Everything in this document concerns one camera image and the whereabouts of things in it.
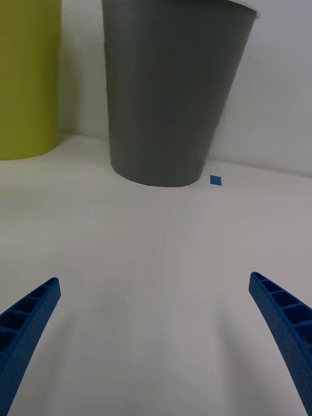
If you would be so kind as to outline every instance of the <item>white wall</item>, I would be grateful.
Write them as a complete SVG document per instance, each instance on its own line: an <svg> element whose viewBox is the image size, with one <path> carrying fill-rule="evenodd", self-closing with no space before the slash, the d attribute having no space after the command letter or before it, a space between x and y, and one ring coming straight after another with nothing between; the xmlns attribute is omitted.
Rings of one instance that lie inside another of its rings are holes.
<svg viewBox="0 0 312 416"><path fill-rule="evenodd" d="M60 130L108 137L101 0L62 0Z"/></svg>
<svg viewBox="0 0 312 416"><path fill-rule="evenodd" d="M60 128L107 137L100 0L63 0ZM260 10L211 157L312 175L312 2L250 0Z"/></svg>

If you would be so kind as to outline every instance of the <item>yellow bin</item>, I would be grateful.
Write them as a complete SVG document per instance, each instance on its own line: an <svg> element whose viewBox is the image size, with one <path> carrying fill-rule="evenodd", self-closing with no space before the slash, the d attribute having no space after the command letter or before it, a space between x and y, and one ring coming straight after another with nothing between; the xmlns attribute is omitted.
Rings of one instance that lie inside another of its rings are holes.
<svg viewBox="0 0 312 416"><path fill-rule="evenodd" d="M2 160L42 155L57 145L60 2L1 2Z"/></svg>

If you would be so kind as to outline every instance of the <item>yellow container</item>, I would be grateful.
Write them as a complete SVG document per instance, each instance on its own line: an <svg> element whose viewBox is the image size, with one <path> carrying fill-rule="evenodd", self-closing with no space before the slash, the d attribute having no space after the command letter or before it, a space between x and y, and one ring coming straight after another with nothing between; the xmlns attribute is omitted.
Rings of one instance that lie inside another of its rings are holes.
<svg viewBox="0 0 312 416"><path fill-rule="evenodd" d="M0 5L0 159L57 145L61 0Z"/></svg>

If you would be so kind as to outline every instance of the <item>small blue block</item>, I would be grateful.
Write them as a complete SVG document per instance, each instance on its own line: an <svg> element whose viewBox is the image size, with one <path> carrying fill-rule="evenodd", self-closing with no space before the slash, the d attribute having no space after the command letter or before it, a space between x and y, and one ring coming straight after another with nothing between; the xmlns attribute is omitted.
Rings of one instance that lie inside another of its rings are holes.
<svg viewBox="0 0 312 416"><path fill-rule="evenodd" d="M260 275L249 292L281 352L308 416L312 416L312 309Z"/></svg>
<svg viewBox="0 0 312 416"><path fill-rule="evenodd" d="M210 183L212 185L219 185L219 187L221 187L222 186L221 176L210 175Z"/></svg>
<svg viewBox="0 0 312 416"><path fill-rule="evenodd" d="M7 416L59 298L59 281L52 278L0 315L0 416Z"/></svg>

